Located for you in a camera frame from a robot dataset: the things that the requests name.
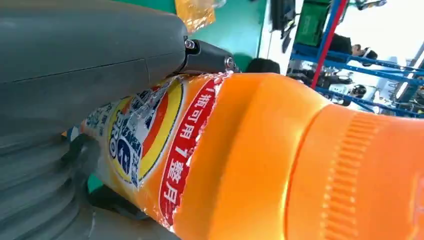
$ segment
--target yellow circle logo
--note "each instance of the yellow circle logo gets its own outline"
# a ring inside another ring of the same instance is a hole
[[[183,100],[178,81],[122,99],[109,121],[108,148],[116,173],[138,187],[155,168]]]

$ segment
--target green floor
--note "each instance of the green floor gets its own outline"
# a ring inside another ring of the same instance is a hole
[[[152,9],[175,13],[174,0],[118,0]],[[235,62],[243,71],[252,58],[258,55],[262,25],[267,0],[227,0],[215,10],[216,21],[190,38],[198,39],[234,54]],[[100,187],[102,182],[93,175],[88,179],[90,191]]]

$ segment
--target bottle label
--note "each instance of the bottle label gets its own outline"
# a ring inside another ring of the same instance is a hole
[[[191,156],[229,73],[176,76],[92,112],[80,131],[96,138],[96,176],[171,229]]]

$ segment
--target orange bottle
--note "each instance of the orange bottle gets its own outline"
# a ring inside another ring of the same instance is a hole
[[[424,239],[424,122],[288,77],[178,76],[81,130],[97,176],[183,240]]]

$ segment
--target blue rack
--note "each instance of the blue rack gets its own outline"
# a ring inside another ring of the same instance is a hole
[[[317,48],[317,47],[307,46],[307,45],[303,45],[303,44],[295,44],[293,46],[294,51],[291,55],[291,59],[309,61],[309,62],[312,62],[312,63],[320,63],[319,60],[320,60],[320,58],[322,58],[324,46],[326,44],[328,44],[327,41],[332,40],[331,38],[330,39],[328,38],[329,33],[331,32],[331,28],[334,27],[334,25],[339,22],[339,19],[336,19],[336,15],[337,15],[336,13],[340,10],[340,8],[345,7],[341,3],[342,3],[342,0],[333,0],[332,1],[329,21],[328,21],[328,24],[327,24],[326,29],[324,31],[323,37],[322,37],[323,40],[321,41],[319,47]],[[336,62],[336,61],[333,61],[333,60],[325,59],[323,64],[325,66],[328,66],[328,67],[335,67],[335,68],[338,68],[338,69],[346,69],[346,70],[349,70],[349,71],[352,71],[352,72],[359,72],[359,73],[363,73],[363,74],[373,75],[373,76],[389,79],[389,80],[400,82],[400,83],[407,82],[407,83],[409,83],[413,86],[424,86],[424,80],[407,77],[409,74],[414,74],[415,76],[424,76],[424,69],[421,69],[421,68],[413,68],[413,67],[410,67],[410,66],[400,66],[400,65],[398,65],[394,62],[374,60],[374,59],[369,59],[369,58],[365,58],[365,57],[352,56],[352,55],[349,55],[349,54],[344,54],[344,53],[334,52],[334,51],[328,51],[328,53],[326,53],[326,56],[331,57],[332,59],[336,58],[336,59],[343,60],[343,62]],[[348,62],[351,61],[351,60],[357,61],[357,62],[360,62],[360,63],[363,63],[363,64],[371,64],[371,65],[374,65],[374,66],[382,66],[382,67],[391,68],[391,69],[376,70],[376,69],[368,69],[368,68],[365,68],[365,67],[351,66],[351,65],[348,64]],[[344,95],[344,94],[337,93],[337,92],[332,92],[332,91],[329,91],[329,90],[326,90],[326,89],[323,89],[323,88],[316,87],[315,90],[322,93],[322,94],[326,94],[326,95],[330,95],[330,96],[337,96],[339,98],[343,98],[345,100],[356,103],[357,105],[361,106],[362,108],[364,108],[365,110],[367,110],[369,112],[374,112],[372,110],[372,107],[370,108],[369,106],[377,106],[381,109],[394,112],[396,116],[405,116],[405,117],[412,117],[412,118],[424,118],[424,114],[417,114],[417,113],[414,113],[412,111],[407,111],[407,110],[400,109],[400,108],[389,107],[389,106],[386,106],[386,105],[383,105],[383,104],[363,100],[363,99],[360,99],[360,98]]]
[[[342,98],[344,100],[349,100],[349,101],[359,105],[360,107],[364,108],[365,110],[367,110],[370,113],[374,113],[374,110],[371,109],[369,106],[373,106],[373,107],[377,106],[380,109],[384,109],[384,110],[395,113],[396,116],[410,117],[410,118],[424,118],[424,114],[418,114],[418,113],[415,113],[415,112],[412,112],[412,111],[386,106],[386,105],[383,105],[383,104],[379,104],[379,103],[375,103],[375,102],[372,102],[372,101],[360,99],[360,98],[357,98],[357,97],[344,95],[344,94],[339,93],[339,92],[330,91],[330,90],[327,90],[327,89],[324,89],[324,88],[316,87],[315,90],[317,92],[321,93],[321,94],[325,94],[325,95],[328,95],[330,97],[336,96],[336,97]]]

